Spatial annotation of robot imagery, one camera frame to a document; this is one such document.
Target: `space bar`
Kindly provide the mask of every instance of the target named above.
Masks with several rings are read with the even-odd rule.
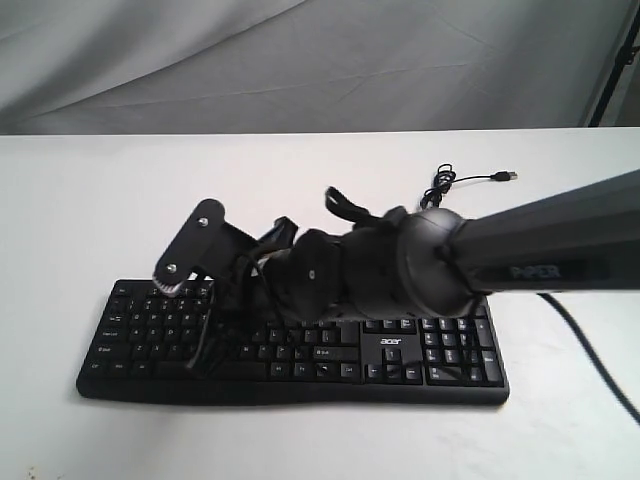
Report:
[[[267,380],[267,366],[260,362],[225,362],[211,374],[215,380]]]

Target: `keyboard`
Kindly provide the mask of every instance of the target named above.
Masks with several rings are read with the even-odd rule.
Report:
[[[76,381],[87,398],[171,405],[318,402],[474,404],[509,396],[488,305],[466,318],[264,325],[209,377],[185,368],[207,317],[206,288],[169,299],[119,280]]]

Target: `white table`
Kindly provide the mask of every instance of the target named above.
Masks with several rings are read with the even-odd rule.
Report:
[[[490,299],[511,384],[498,410],[173,408],[85,400],[74,380],[118,278],[148,278],[205,197],[253,235],[286,214],[340,233],[335,185],[413,207],[439,163],[443,206],[490,214],[640,167],[640,129],[0,138],[0,478],[638,478],[640,429],[563,320],[531,294]],[[640,295],[559,296],[640,406]]]

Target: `gray fabric backdrop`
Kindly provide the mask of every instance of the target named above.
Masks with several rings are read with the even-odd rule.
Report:
[[[0,2],[4,133],[577,126],[637,4]]]

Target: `wire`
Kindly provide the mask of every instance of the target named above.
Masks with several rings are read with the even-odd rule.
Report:
[[[453,170],[453,165],[450,163],[443,163],[438,167],[438,170],[431,182],[431,188],[428,188],[422,194],[420,200],[420,208],[423,210],[429,207],[439,207],[442,202],[442,198],[451,190],[451,185],[458,182],[465,182],[467,180],[494,180],[496,182],[508,182],[515,180],[518,175],[515,172],[507,172],[506,170],[496,172],[493,175],[473,175],[471,177],[456,178],[456,172]]]
[[[620,402],[620,404],[622,404],[627,412],[629,412],[629,415],[633,417],[635,422],[640,425],[640,412],[636,410],[631,401],[622,392],[620,387],[618,387],[613,377],[611,377],[605,366],[602,364],[602,361],[600,361],[600,358],[593,349],[593,346],[591,345],[585,334],[582,332],[582,329],[578,325],[578,322],[576,322],[576,320],[571,316],[567,309],[564,308],[564,306],[555,297],[549,295],[548,293],[539,293],[538,295],[549,305],[551,305],[562,318],[564,318],[564,320],[569,325],[569,328],[571,328],[576,338],[578,339],[578,342],[580,342],[580,345],[582,345],[582,348],[584,348],[585,352],[587,352],[589,360],[591,360],[591,363],[593,363],[593,366],[602,377],[602,380],[604,380],[604,383],[606,383],[607,387],[609,387],[609,390],[611,390],[611,393],[615,395],[615,397],[618,399],[618,402]]]

